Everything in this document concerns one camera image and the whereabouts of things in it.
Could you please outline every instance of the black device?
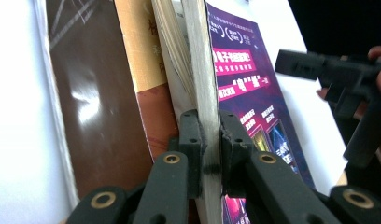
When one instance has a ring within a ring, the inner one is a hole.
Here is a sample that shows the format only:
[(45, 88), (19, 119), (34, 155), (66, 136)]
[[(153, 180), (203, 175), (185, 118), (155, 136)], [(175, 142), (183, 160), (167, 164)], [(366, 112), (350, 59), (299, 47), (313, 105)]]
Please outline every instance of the black device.
[[(317, 193), (276, 154), (258, 151), (237, 116), (220, 117), (222, 194), (246, 197), (251, 223), (381, 223), (381, 199), (351, 186), (333, 188), (330, 197)], [(204, 145), (197, 112), (184, 113), (179, 139), (155, 161), (144, 187), (96, 189), (66, 223), (188, 223), (188, 199), (201, 194)]]
[(329, 88), (325, 100), (335, 104), (335, 116), (352, 118), (360, 102), (368, 102), (344, 154), (353, 165), (366, 167), (381, 144), (381, 93), (376, 85), (381, 62), (355, 56), (344, 60), (336, 56), (281, 49), (275, 71), (318, 79), (322, 87)]

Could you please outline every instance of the brass rivet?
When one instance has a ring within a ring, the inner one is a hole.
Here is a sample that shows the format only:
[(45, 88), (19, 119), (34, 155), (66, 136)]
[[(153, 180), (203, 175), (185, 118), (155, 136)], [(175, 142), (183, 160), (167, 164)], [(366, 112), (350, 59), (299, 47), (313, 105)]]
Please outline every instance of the brass rivet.
[[(103, 203), (99, 203), (98, 200), (102, 197), (108, 197), (108, 199), (103, 202)], [(98, 193), (96, 194), (93, 198), (92, 198), (92, 202), (91, 202), (91, 205), (93, 208), (95, 209), (102, 209), (102, 208), (106, 208), (106, 207), (109, 207), (112, 203), (114, 203), (116, 200), (116, 195), (115, 193), (113, 192), (109, 192), (109, 191), (106, 191), (106, 192), (101, 192), (101, 193)]]
[(260, 159), (260, 161), (263, 161), (265, 163), (271, 163), (272, 164), (272, 163), (277, 162), (277, 159), (275, 157), (268, 155), (268, 154), (261, 154), (259, 156), (259, 159)]
[(352, 203), (361, 208), (369, 209), (374, 207), (374, 202), (368, 198), (368, 196), (363, 193), (356, 192), (353, 189), (346, 189), (343, 192), (343, 197), (349, 203)]
[(164, 157), (164, 162), (170, 163), (170, 164), (175, 164), (179, 162), (180, 160), (181, 159), (178, 157), (178, 155), (174, 155), (174, 154), (167, 155)]

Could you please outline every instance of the pink banner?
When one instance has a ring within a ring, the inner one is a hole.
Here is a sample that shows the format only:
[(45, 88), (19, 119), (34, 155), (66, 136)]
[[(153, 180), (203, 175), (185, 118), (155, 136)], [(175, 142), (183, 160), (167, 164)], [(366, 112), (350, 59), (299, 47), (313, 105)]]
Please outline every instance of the pink banner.
[(217, 76), (257, 70), (249, 49), (213, 48), (213, 58)]
[(270, 85), (268, 77), (251, 76), (244, 78), (237, 78), (233, 80), (233, 84), (218, 87), (219, 101), (231, 99), (250, 91), (257, 90), (262, 87)]

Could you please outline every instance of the printed image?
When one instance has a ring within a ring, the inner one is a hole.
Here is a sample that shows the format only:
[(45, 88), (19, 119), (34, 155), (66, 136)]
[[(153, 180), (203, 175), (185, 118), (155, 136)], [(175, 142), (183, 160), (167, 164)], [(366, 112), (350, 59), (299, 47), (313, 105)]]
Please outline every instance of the printed image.
[(272, 144), (272, 151), (281, 157), (286, 164), (288, 164), (295, 174), (298, 174), (298, 167), (293, 159), (289, 140), (284, 131), (281, 119), (278, 119), (275, 124), (268, 130), (269, 139)]
[(271, 151), (268, 145), (268, 142), (265, 137), (265, 133), (261, 128), (261, 125), (257, 128), (257, 133), (251, 138), (255, 147), (259, 151)]
[(250, 224), (246, 213), (246, 199), (223, 198), (223, 221), (225, 224)]

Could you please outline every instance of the magazine cover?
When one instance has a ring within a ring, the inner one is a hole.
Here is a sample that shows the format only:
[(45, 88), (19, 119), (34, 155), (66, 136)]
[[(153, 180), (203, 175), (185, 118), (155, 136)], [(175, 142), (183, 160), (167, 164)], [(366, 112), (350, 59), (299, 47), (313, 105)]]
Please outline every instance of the magazine cover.
[[(258, 150), (280, 156), (314, 188), (258, 24), (206, 5), (220, 109), (240, 119)], [(243, 201), (224, 201), (225, 223), (248, 222)]]

